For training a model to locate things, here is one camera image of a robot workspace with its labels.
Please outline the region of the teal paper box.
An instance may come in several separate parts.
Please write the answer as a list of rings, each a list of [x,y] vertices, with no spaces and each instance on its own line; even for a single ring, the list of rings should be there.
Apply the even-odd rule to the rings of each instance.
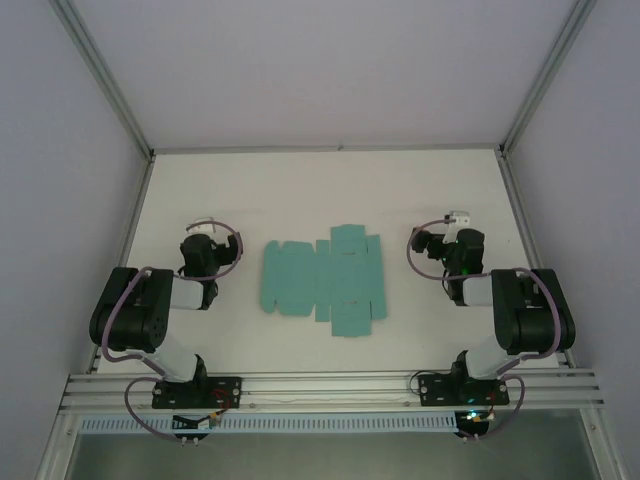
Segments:
[[[387,317],[381,238],[344,224],[313,243],[269,242],[263,255],[260,305],[268,314],[331,324],[334,337],[372,334]]]

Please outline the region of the grey metal panel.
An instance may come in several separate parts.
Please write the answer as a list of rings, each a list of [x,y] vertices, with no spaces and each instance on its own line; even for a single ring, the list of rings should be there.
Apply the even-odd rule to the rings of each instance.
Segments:
[[[84,435],[65,480],[600,480],[585,451],[449,435]]]

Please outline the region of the aluminium table edge rail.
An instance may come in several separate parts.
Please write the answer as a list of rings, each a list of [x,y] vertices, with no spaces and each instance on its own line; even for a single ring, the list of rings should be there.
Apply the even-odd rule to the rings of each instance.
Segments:
[[[500,150],[499,143],[453,144],[389,144],[389,145],[278,145],[278,146],[218,146],[156,148],[159,155],[244,154],[244,153],[302,153],[302,152],[361,152],[361,151],[431,151],[431,150]]]
[[[116,267],[125,266],[129,259],[135,232],[139,223],[140,214],[144,205],[147,190],[155,166],[155,160],[156,156],[154,154],[151,154],[150,161],[145,164],[142,170],[142,175],[135,186],[133,204],[126,216],[122,242],[117,251],[115,262]]]
[[[544,268],[544,261],[537,248],[536,241],[531,229],[530,221],[526,212],[525,204],[509,162],[508,155],[501,148],[495,151],[497,164],[503,178],[504,187],[509,198],[511,210],[517,225],[522,246],[524,248],[527,264],[536,269]]]

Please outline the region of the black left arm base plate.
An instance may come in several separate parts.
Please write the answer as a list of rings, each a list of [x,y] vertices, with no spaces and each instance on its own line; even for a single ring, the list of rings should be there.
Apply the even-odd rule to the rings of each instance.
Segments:
[[[158,382],[152,393],[153,409],[236,409],[240,405],[240,377],[207,377],[190,382]]]

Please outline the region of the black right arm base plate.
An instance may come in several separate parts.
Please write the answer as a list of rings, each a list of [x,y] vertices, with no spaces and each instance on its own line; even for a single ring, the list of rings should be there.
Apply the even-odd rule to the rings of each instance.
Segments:
[[[418,376],[420,403],[423,407],[491,407],[510,403],[506,384],[498,380],[476,380],[447,374]]]

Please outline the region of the aluminium mounting rail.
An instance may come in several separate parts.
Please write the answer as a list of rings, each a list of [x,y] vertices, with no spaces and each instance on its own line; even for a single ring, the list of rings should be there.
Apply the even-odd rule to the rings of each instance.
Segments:
[[[533,410],[602,409],[604,397],[588,369],[516,369],[525,383],[523,407]],[[421,408],[408,371],[242,373],[239,413],[399,412]],[[124,389],[136,374],[72,375],[58,411],[125,411]]]

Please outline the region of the aluminium frame post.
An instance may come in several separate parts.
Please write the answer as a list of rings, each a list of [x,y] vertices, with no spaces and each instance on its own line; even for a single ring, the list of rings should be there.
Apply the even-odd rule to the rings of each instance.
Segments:
[[[153,162],[153,148],[147,141],[118,82],[91,35],[74,0],[47,0],[67,32],[89,72],[111,106],[136,151],[146,163]]]
[[[597,3],[598,0],[573,1],[566,19],[517,110],[514,120],[500,142],[499,149],[504,158],[508,157],[518,145]]]

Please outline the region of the aluminium frame leg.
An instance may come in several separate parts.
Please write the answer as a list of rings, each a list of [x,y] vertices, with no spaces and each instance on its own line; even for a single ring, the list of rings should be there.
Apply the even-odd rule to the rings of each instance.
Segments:
[[[81,421],[78,414],[56,416],[35,480],[66,479]]]
[[[581,409],[586,432],[600,480],[632,480],[604,409]]]

